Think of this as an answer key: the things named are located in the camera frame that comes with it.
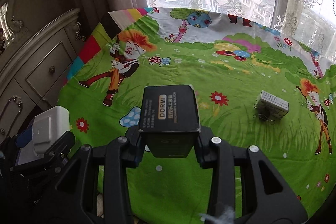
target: colorful striped border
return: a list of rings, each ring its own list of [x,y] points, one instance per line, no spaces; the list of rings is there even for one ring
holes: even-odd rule
[[[91,60],[100,50],[122,30],[132,25],[138,19],[151,12],[153,8],[137,8],[120,10],[107,13],[101,23],[93,30],[88,37],[84,47],[73,61],[64,85],[75,76],[89,60]]]

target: red flower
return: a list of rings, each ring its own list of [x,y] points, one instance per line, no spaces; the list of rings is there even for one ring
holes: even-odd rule
[[[325,174],[324,182],[325,182],[325,183],[328,183],[329,180],[330,180],[330,175],[329,175],[329,173],[327,173],[327,174]]]
[[[83,117],[76,120],[76,126],[81,130],[81,132],[84,131],[84,133],[89,130],[89,124],[87,123],[87,120],[84,120]]]
[[[223,93],[218,93],[217,91],[211,93],[210,98],[211,101],[214,101],[215,104],[220,104],[220,106],[223,106],[223,104],[227,106],[227,102],[229,101]]]
[[[283,40],[287,45],[293,45],[293,43],[291,42],[291,40],[289,40],[288,38],[285,37],[285,39]]]

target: blue mushroom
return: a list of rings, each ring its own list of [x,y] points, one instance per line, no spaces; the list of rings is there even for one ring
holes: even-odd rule
[[[245,57],[245,58],[249,58],[251,55],[248,52],[242,51],[242,50],[236,50],[233,51],[233,53],[237,56],[241,56],[241,57]]]
[[[120,125],[122,125],[123,127],[136,126],[139,123],[140,111],[140,107],[133,107],[130,112],[127,113],[127,115],[120,119]]]
[[[161,58],[161,63],[160,63],[160,67],[162,65],[169,65],[170,64],[170,57],[166,57],[166,58]]]
[[[209,15],[201,11],[196,11],[188,15],[187,21],[190,25],[197,28],[206,28],[211,24]]]
[[[329,100],[331,101],[332,104],[334,103],[334,98],[333,98],[333,95],[331,93],[329,94]]]

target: cartoon print bedsheet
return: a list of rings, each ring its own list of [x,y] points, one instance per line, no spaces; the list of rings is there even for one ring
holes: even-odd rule
[[[76,149],[105,145],[136,125],[145,86],[192,84],[202,125],[232,145],[259,146],[310,216],[335,185],[336,65],[276,30],[203,10],[111,12],[67,80],[58,103],[69,110]],[[289,102],[275,124],[253,117],[261,90]],[[201,223],[212,170],[202,170],[193,151],[183,159],[157,159],[146,150],[140,167],[127,174],[139,218]],[[236,217],[241,194],[237,172]]]

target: green grass print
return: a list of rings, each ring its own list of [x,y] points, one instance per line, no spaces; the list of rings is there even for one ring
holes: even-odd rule
[[[327,141],[323,135],[322,153],[314,155],[319,141],[320,123],[315,114],[307,109],[305,99],[295,87],[296,78],[299,77],[299,74],[295,73],[299,72],[290,71],[284,66],[279,72],[267,65],[256,65],[251,58],[238,62],[233,56],[216,56],[216,49],[211,44],[206,47],[197,44],[197,47],[192,48],[189,44],[186,46],[182,43],[167,43],[162,39],[157,41],[156,46],[154,52],[146,52],[139,58],[139,69],[129,79],[124,79],[119,92],[113,98],[112,107],[102,105],[110,78],[101,79],[88,89],[78,84],[80,80],[87,80],[111,68],[112,58],[108,45],[69,80],[60,93],[59,104],[69,110],[77,144],[105,145],[124,135],[127,128],[122,127],[119,120],[132,107],[141,106],[145,86],[192,84],[197,91],[201,124],[210,127],[215,136],[220,136],[232,145],[258,145],[295,194],[301,196],[302,204],[308,214],[312,215],[324,202],[336,182],[336,146],[333,146],[334,154],[329,155]],[[161,67],[158,64],[149,65],[148,58],[156,55],[161,58],[170,57],[170,64]],[[321,90],[321,102],[328,98],[333,86],[328,83],[335,85],[334,78],[333,75],[321,83],[316,81]],[[289,102],[289,113],[281,120],[276,120],[275,124],[253,118],[253,105],[261,90]],[[220,106],[211,101],[210,95],[215,91],[227,96],[227,106]],[[329,110],[325,107],[325,111],[330,136],[332,141],[335,141],[336,103],[330,105]],[[76,127],[76,120],[80,117],[88,120],[87,134],[80,132]],[[160,177],[157,177],[156,165],[163,167]],[[167,169],[172,170],[174,174],[165,172]],[[324,182],[326,173],[330,174],[328,183]],[[191,219],[185,220],[186,223],[199,223],[198,213],[206,211],[211,172],[199,168],[193,151],[185,159],[168,160],[157,159],[150,153],[145,153],[140,167],[128,170],[127,174],[132,210],[144,220],[156,219],[162,224],[174,223],[179,211],[177,208],[183,208],[190,209],[188,212],[193,215]],[[316,187],[318,181],[325,187],[324,191],[321,191],[321,187]],[[162,196],[165,201],[158,201]],[[239,185],[236,185],[236,198],[236,208],[239,211]],[[158,218],[156,211],[166,211],[167,214],[164,219]],[[178,216],[181,217],[182,223],[185,215],[180,214]]]

